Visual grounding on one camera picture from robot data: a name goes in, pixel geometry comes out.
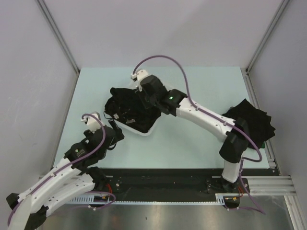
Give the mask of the white plastic laundry basket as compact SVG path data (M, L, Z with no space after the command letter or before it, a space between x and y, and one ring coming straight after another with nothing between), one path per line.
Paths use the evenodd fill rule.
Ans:
M115 120L115 122L116 122L116 124L117 124L119 127L123 128L123 129L126 129L126 130L128 130L128 131L130 131L130 132L132 132L132 133L134 133L134 134L137 134L137 135L146 137L146 136L149 136L149 135L152 134L153 130L155 129L156 125L157 125L158 122L159 122L159 119L156 120L156 121L154 122L154 124L151 126L151 128L150 128L150 129L148 130L148 132L146 132L146 133L142 133L142 132L140 132L140 131L138 131L138 130L136 130L136 129L134 129L134 128L128 126L128 125L125 125L125 124L123 124L123 123L121 123L121 122L119 122L119 121L117 121L117 120Z

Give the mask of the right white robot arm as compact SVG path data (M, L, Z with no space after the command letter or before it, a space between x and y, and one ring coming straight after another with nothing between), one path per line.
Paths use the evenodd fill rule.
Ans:
M133 79L138 84L136 93L145 108L156 108L166 115L191 121L222 142L219 154L224 160L224 169L220 184L226 192L234 192L239 185L242 154L248 147L248 140L241 134L241 131L248 130L246 121L225 118L199 106L185 93L177 89L168 90L158 77L146 71L135 74Z

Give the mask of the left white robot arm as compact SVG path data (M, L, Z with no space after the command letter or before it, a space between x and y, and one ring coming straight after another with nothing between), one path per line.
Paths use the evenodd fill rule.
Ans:
M12 213L8 219L11 230L35 230L54 211L73 198L88 192L101 193L108 179L95 166L107 151L124 139L119 127L103 126L84 131L84 139L71 146L59 163L28 190L7 196Z

